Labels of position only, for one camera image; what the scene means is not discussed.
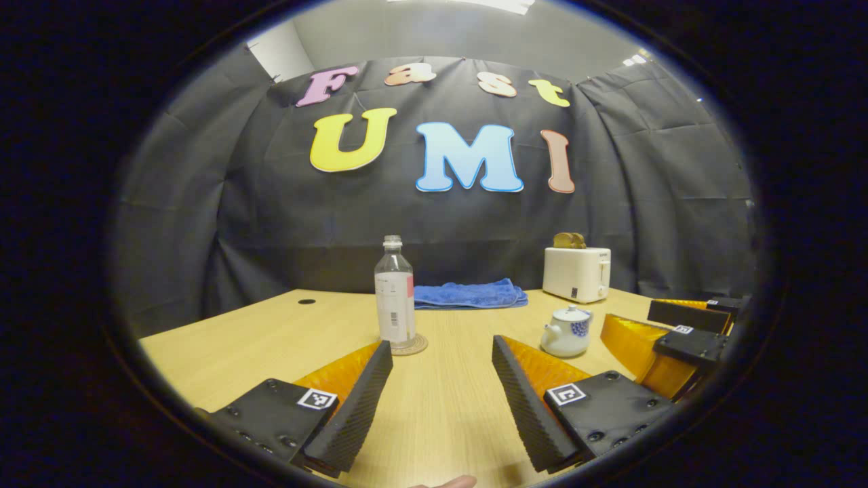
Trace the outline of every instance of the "white toaster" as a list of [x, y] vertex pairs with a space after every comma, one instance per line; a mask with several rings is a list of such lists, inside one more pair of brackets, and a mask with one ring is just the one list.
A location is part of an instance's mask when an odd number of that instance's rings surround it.
[[603, 247], [546, 247], [542, 290], [579, 303], [608, 296], [612, 252]]

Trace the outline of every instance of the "black fabric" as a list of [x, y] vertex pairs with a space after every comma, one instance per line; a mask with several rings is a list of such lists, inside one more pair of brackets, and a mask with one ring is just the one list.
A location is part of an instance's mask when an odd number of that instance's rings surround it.
[[[431, 64], [437, 78], [383, 83], [390, 69], [414, 62]], [[612, 287], [682, 299], [730, 294], [746, 258], [746, 179], [736, 149], [664, 71], [625, 67], [571, 86], [470, 59], [354, 65], [359, 73], [338, 92], [301, 108], [294, 103], [308, 75], [270, 86], [257, 67], [243, 86], [198, 88], [213, 86], [215, 67], [172, 105], [182, 115], [169, 110], [157, 121], [131, 161], [115, 255], [118, 291], [139, 335], [293, 288], [371, 293], [386, 234], [402, 236], [419, 285], [509, 277], [539, 288], [543, 248], [570, 231], [612, 249]], [[482, 91], [480, 71], [507, 76], [518, 95]], [[563, 87], [571, 107], [545, 102], [528, 85], [537, 78]], [[379, 158], [341, 173], [311, 165], [318, 119], [352, 114], [340, 148], [353, 150], [365, 138], [361, 114], [382, 107], [398, 113]], [[523, 191], [489, 192], [478, 178], [471, 189], [418, 191], [424, 138], [416, 126], [424, 122], [448, 122], [468, 143], [485, 124], [512, 128]], [[569, 139], [573, 194], [549, 189], [543, 129]]]
[[636, 286], [654, 298], [741, 296], [753, 287], [742, 155], [706, 104], [659, 64], [579, 83], [624, 165]]
[[137, 335], [208, 315], [202, 293], [223, 181], [270, 86], [249, 51], [231, 50], [163, 109], [120, 174], [109, 269]]

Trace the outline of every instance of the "blue letter m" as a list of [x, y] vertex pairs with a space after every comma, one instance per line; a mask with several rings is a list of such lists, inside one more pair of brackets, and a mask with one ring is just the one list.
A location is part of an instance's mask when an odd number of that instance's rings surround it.
[[519, 192], [524, 183], [516, 175], [510, 139], [515, 134], [502, 125], [484, 125], [471, 146], [447, 122], [419, 124], [416, 131], [425, 137], [425, 172], [416, 181], [424, 192], [442, 192], [452, 188], [446, 175], [448, 162], [464, 188], [473, 186], [485, 163], [485, 176], [479, 182], [488, 191]]

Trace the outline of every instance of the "plastic water bottle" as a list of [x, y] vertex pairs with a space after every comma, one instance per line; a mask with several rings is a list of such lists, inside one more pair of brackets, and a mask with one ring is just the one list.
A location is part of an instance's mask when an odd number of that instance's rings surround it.
[[392, 349], [409, 346], [416, 337], [413, 304], [413, 267], [401, 255], [401, 236], [386, 235], [385, 255], [374, 268], [380, 339]]

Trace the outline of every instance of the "table surface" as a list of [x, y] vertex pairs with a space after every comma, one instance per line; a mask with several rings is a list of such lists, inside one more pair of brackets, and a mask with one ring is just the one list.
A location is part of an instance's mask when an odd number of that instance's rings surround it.
[[[552, 312], [573, 303], [542, 290], [527, 293], [526, 307], [416, 311], [428, 348], [393, 356], [371, 430], [341, 484], [407, 488], [471, 474], [478, 488], [489, 488], [553, 476], [531, 466], [491, 364], [495, 334], [539, 347]], [[299, 304], [303, 299], [316, 303]], [[634, 379], [601, 343], [602, 319], [615, 313], [647, 322], [650, 301], [611, 289], [605, 300], [578, 304], [594, 312], [591, 343], [567, 362], [586, 373], [614, 369]], [[374, 295], [293, 290], [140, 343], [191, 406], [214, 412], [266, 378], [291, 383], [378, 339]]]

